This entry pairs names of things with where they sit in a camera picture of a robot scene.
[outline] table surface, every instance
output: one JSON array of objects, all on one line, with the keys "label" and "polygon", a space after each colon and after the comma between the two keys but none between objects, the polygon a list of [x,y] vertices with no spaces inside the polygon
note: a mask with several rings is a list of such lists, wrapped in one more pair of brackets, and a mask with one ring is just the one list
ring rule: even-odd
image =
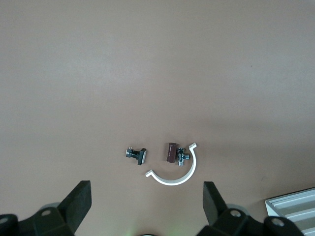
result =
[{"label": "table surface", "polygon": [[[262,221],[265,199],[315,187],[314,39],[311,0],[1,1],[0,213],[90,180],[77,236],[192,236],[213,181]],[[189,170],[169,142],[198,145],[178,186],[145,177]]]}]

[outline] metal fitting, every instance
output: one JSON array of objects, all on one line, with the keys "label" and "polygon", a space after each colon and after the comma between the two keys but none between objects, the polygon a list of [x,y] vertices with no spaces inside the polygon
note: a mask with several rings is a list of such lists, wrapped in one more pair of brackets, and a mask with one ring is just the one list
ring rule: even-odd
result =
[{"label": "metal fitting", "polygon": [[132,157],[132,158],[137,159],[139,166],[141,166],[141,164],[144,163],[146,154],[147,154],[147,150],[145,148],[141,149],[140,151],[135,151],[132,149],[132,147],[129,147],[126,150],[126,157]]},{"label": "metal fitting", "polygon": [[179,147],[176,150],[176,154],[177,154],[177,161],[178,161],[178,165],[179,166],[183,166],[184,165],[184,160],[189,160],[189,154],[184,153],[185,148]]}]

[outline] metal bolt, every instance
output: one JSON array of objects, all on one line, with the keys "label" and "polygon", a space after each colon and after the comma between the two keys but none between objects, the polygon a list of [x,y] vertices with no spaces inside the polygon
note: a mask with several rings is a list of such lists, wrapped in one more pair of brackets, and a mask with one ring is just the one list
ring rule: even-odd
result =
[{"label": "metal bolt", "polygon": [[241,217],[241,213],[238,210],[232,210],[231,215],[234,217]]},{"label": "metal bolt", "polygon": [[276,225],[276,226],[280,226],[280,227],[283,227],[284,226],[284,222],[281,220],[281,219],[278,219],[278,218],[273,218],[271,220],[271,222]]},{"label": "metal bolt", "polygon": [[4,224],[4,223],[7,222],[7,221],[8,221],[8,218],[7,218],[7,217],[2,218],[2,219],[0,219],[0,224]]}]

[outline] small screw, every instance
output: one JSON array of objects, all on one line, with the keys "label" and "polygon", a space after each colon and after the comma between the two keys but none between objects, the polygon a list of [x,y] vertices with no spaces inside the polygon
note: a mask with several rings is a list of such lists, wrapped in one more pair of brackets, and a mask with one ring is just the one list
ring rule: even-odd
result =
[{"label": "small screw", "polygon": [[234,217],[241,217],[241,213],[238,210],[232,210],[231,215]]},{"label": "small screw", "polygon": [[281,220],[281,219],[278,219],[278,218],[273,218],[271,220],[271,222],[276,225],[276,226],[280,226],[280,227],[283,227],[284,226],[284,222]]}]

